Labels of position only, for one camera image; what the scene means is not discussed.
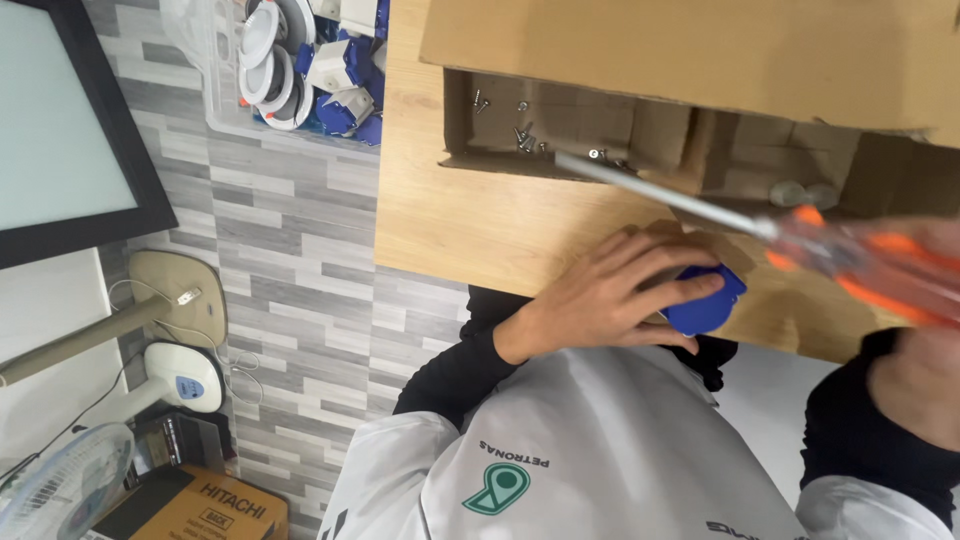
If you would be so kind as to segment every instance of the person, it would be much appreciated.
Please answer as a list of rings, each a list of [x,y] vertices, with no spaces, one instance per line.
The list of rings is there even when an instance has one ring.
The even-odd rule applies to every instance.
[[[960,256],[957,223],[883,227]],[[952,538],[960,331],[868,335],[813,390],[794,512],[701,375],[653,345],[716,347],[641,322],[722,279],[639,283],[717,263],[625,230],[533,301],[472,287],[462,341],[354,434],[319,539]]]

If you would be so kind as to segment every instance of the open cardboard box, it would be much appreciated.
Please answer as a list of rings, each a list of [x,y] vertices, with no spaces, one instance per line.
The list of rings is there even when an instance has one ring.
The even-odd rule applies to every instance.
[[[758,1],[744,0],[742,4]],[[878,103],[875,94],[897,83],[899,80],[889,78],[899,72],[874,81],[875,93],[871,94],[870,85],[842,76],[843,70],[850,69],[848,65],[834,65],[834,58],[822,55],[814,58],[819,55],[814,49],[822,43],[798,41],[797,50],[783,61],[811,73],[819,73],[816,69],[828,72],[836,81],[833,92],[811,89],[802,78],[784,80],[774,88],[780,93],[778,99],[770,102],[757,98],[751,82],[759,84],[759,79],[748,77],[751,66],[741,64],[759,54],[757,47],[764,46],[763,40],[769,37],[764,25],[780,24],[778,13],[756,6],[756,12],[750,14],[756,25],[743,29],[756,39],[743,40],[726,33],[728,42],[722,47],[697,37],[683,47],[671,39],[666,47],[644,50],[638,45],[648,36],[618,33],[619,21],[607,17],[603,19],[606,26],[600,21],[591,23],[599,12],[616,8],[626,17],[636,12],[635,20],[644,25],[651,17],[659,17],[666,25],[660,34],[668,37],[670,32],[686,33],[686,26],[700,28],[701,15],[684,6],[714,10],[705,2],[612,2],[603,9],[584,10],[582,4],[557,0],[549,5],[551,16],[541,16],[538,9],[546,7],[536,0],[492,0],[479,12],[452,0],[433,0],[420,55],[422,61],[445,67],[444,137],[451,156],[442,165],[588,180],[555,167],[549,151],[563,149],[585,156],[591,149],[603,149],[608,161],[625,160],[647,180],[747,213],[782,211],[768,202],[769,189],[779,181],[795,180],[803,185],[832,185],[839,193],[839,205],[831,211],[837,216],[957,215],[960,151],[915,142],[907,136],[960,145],[960,136],[952,138],[960,134],[960,129],[955,129],[960,127],[960,118],[952,113],[956,108],[950,105],[945,109],[941,101],[925,101],[919,94],[903,97],[900,105],[913,111],[906,116],[883,107],[888,103]],[[830,30],[838,23],[859,20],[855,12],[867,9],[847,6],[841,10],[838,6],[838,12],[824,24]],[[943,13],[935,6],[911,4],[905,9],[937,15],[936,20],[903,22],[909,26],[905,31],[924,40],[923,47],[913,41],[908,43],[911,47],[952,39],[936,29],[937,21],[952,25],[955,6]],[[686,18],[674,16],[676,10]],[[577,18],[567,16],[574,12]],[[853,47],[851,36],[876,37],[871,34],[875,23],[874,19],[861,21],[845,33],[837,30],[829,37],[837,47]],[[714,31],[701,28],[701,33]],[[579,49],[572,49],[571,42]],[[719,59],[714,48],[743,57]],[[876,51],[860,49],[837,49],[834,56],[852,56],[863,65],[881,67]],[[686,51],[687,56],[678,56],[678,50]],[[919,57],[910,60],[919,61]],[[710,67],[707,61],[723,65]],[[637,65],[647,72],[638,70]],[[720,67],[741,73],[745,79],[718,78]],[[960,79],[940,74],[934,67],[914,66],[914,76],[960,88]],[[700,79],[696,77],[698,69]],[[852,99],[850,86],[864,92],[862,99]],[[491,103],[480,114],[473,106],[477,89],[481,99]],[[521,101],[527,104],[525,110],[518,106]],[[935,113],[940,114],[943,126],[928,129],[917,123],[917,118],[929,119]],[[828,125],[823,118],[868,129]],[[514,133],[514,128],[523,130],[529,122],[533,122],[530,135],[537,138],[532,154],[517,150]],[[541,142],[547,144],[545,153],[540,151]],[[690,216],[680,217],[696,224]]]

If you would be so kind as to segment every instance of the plastic storage bin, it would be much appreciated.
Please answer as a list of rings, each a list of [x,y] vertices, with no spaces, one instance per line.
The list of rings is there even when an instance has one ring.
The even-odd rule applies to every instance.
[[[206,123],[218,132],[312,148],[337,147],[378,153],[357,140],[309,130],[282,132],[253,119],[240,105],[237,46],[246,2],[231,0],[160,0],[163,30],[204,77]]]

